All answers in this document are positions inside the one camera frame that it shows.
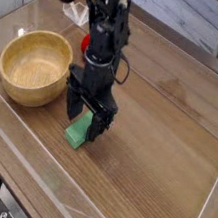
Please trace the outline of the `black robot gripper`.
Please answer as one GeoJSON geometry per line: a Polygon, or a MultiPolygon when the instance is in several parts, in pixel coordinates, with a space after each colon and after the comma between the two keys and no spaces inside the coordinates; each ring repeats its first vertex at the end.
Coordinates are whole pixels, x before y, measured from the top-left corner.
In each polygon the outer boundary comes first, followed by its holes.
{"type": "Polygon", "coordinates": [[[85,56],[83,67],[69,65],[67,79],[67,116],[73,120],[80,115],[83,105],[93,112],[92,122],[87,128],[86,140],[94,141],[110,128],[118,106],[112,95],[117,65],[112,61],[99,63],[85,56]]]}

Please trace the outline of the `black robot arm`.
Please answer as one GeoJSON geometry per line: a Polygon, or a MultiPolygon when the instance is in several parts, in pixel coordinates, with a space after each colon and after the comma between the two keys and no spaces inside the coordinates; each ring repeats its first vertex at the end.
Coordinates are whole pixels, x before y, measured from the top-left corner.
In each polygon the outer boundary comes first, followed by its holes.
{"type": "MultiPolygon", "coordinates": [[[[74,0],[60,0],[64,4],[74,0]]],[[[67,116],[74,119],[88,106],[93,113],[87,127],[87,141],[94,141],[109,128],[118,113],[112,86],[118,80],[119,61],[130,36],[131,0],[86,0],[89,9],[90,41],[84,52],[85,64],[69,65],[67,116]]]]}

